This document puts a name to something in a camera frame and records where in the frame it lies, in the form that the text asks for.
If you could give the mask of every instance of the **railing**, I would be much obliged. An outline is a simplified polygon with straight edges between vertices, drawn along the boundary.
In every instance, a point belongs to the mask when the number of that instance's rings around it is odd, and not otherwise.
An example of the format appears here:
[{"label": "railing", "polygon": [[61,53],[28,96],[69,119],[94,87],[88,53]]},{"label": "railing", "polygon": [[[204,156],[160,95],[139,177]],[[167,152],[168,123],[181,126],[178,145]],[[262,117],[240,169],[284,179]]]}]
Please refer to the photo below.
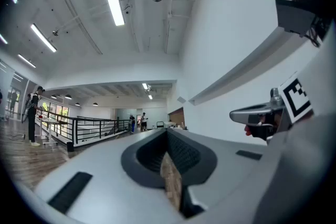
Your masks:
[{"label": "railing", "polygon": [[[74,147],[79,146],[82,142],[91,141],[94,143],[102,138],[118,135],[118,133],[127,130],[129,121],[86,117],[71,118],[50,111],[38,111],[36,114],[38,122],[41,115],[58,121],[60,124],[50,124],[50,129],[55,133],[53,135],[63,143],[72,142]],[[44,125],[44,129],[48,131],[48,124],[42,124]]]},{"label": "railing", "polygon": [[81,116],[77,116],[77,118],[80,119],[80,120],[78,121],[78,123],[81,123],[81,124],[84,124],[84,125],[86,125],[86,124],[88,123],[88,121],[86,121],[86,120],[94,120],[92,124],[91,124],[91,122],[89,122],[90,125],[93,125],[93,126],[94,126],[94,124],[95,124],[94,122],[96,122],[96,125],[99,125],[99,120],[103,120],[103,119],[96,119],[96,118],[89,118],[89,117],[81,117]]}]

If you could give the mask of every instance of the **glass door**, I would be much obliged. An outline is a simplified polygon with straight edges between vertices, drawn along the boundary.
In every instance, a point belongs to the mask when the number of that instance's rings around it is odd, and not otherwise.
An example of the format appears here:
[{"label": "glass door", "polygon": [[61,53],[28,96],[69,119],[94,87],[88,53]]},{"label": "glass door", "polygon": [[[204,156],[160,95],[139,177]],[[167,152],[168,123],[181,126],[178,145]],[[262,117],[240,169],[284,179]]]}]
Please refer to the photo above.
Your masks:
[{"label": "glass door", "polygon": [[[61,120],[61,115],[62,115],[62,106],[61,105],[57,105],[56,106],[56,114],[60,115],[60,116],[56,116],[56,120],[58,119],[59,121]],[[56,125],[57,126],[57,133],[61,134],[61,127],[59,124]]]},{"label": "glass door", "polygon": [[[63,106],[63,109],[62,109],[62,116],[68,116],[68,114],[69,114],[69,108],[66,108],[66,107]],[[63,122],[68,122],[68,119],[62,117],[62,121],[63,121]],[[62,125],[61,125],[62,135],[65,136],[65,137],[68,137],[68,134],[67,134],[67,133],[69,133],[67,127],[68,127],[67,124],[62,124]]]},{"label": "glass door", "polygon": [[[57,106],[55,104],[50,103],[49,112],[56,113],[56,107]],[[56,120],[56,116],[54,114],[51,114],[51,113],[49,113],[49,118],[51,118],[53,120]],[[55,132],[55,125],[54,124],[51,125],[51,130]]]},{"label": "glass door", "polygon": [[21,91],[18,89],[13,87],[8,89],[6,110],[9,110],[11,113],[18,113],[20,94]]}]

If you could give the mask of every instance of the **ceiling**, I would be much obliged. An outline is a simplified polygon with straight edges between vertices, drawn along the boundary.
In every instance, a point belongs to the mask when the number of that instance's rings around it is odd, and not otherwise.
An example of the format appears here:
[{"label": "ceiling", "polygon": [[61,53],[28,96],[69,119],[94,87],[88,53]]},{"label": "ceiling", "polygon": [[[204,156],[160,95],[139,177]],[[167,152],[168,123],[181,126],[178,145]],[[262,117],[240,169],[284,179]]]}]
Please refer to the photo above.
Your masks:
[{"label": "ceiling", "polygon": [[[119,52],[178,54],[194,0],[121,0],[125,25],[116,26],[107,0],[9,1],[0,18],[0,46],[38,68]],[[57,48],[52,53],[31,30],[36,24]]]},{"label": "ceiling", "polygon": [[151,95],[153,99],[165,99],[168,95],[171,83],[153,83],[149,84],[150,91],[145,91],[141,83],[137,84],[116,84],[116,83],[104,83],[104,84],[93,84],[84,85],[73,88],[50,90],[46,91],[43,95],[50,98],[51,95],[60,95],[64,97],[66,94],[71,95],[72,98],[82,99],[96,96],[130,96],[147,98]]}]

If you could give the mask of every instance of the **ceiling beam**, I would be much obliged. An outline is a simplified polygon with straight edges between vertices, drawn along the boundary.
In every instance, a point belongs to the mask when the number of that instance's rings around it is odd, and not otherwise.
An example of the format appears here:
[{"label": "ceiling beam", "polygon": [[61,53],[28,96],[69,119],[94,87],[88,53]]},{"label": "ceiling beam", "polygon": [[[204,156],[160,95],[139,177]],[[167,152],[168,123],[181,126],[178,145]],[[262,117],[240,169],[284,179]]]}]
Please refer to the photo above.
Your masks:
[{"label": "ceiling beam", "polygon": [[127,85],[127,87],[131,90],[131,92],[133,92],[133,94],[136,96],[136,97],[139,97],[139,94],[136,93],[133,89],[133,86],[132,85]]},{"label": "ceiling beam", "polygon": [[144,88],[141,86],[139,86],[139,85],[133,85],[134,86],[134,88],[135,88],[135,90],[139,93],[139,95],[141,96],[141,97],[143,97],[144,96]]},{"label": "ceiling beam", "polygon": [[76,98],[85,98],[85,97],[87,97],[87,95],[82,94],[80,92],[76,92],[73,89],[68,88],[66,90],[67,90],[67,93],[69,93],[72,97],[76,97]]},{"label": "ceiling beam", "polygon": [[106,95],[103,91],[100,91],[99,89],[95,88],[94,86],[86,86],[87,89],[89,89],[92,92],[95,92],[99,95]]},{"label": "ceiling beam", "polygon": [[105,90],[107,90],[108,92],[112,93],[112,94],[117,94],[116,91],[113,91],[110,87],[108,87],[107,85],[101,85],[101,87]]},{"label": "ceiling beam", "polygon": [[125,95],[130,95],[130,93],[127,90],[125,90],[122,85],[114,85],[114,87],[118,89],[118,91],[120,91],[121,93]]},{"label": "ceiling beam", "polygon": [[83,92],[87,92],[87,93],[93,94],[93,96],[98,96],[98,95],[100,95],[99,93],[97,93],[96,91],[91,90],[91,89],[88,88],[88,87],[89,87],[89,86],[84,86],[84,87],[81,87],[80,89],[81,89]]},{"label": "ceiling beam", "polygon": [[79,92],[81,94],[85,94],[86,96],[89,96],[89,97],[95,97],[94,94],[85,92],[81,88],[73,88],[73,90],[76,91],[76,92]]}]

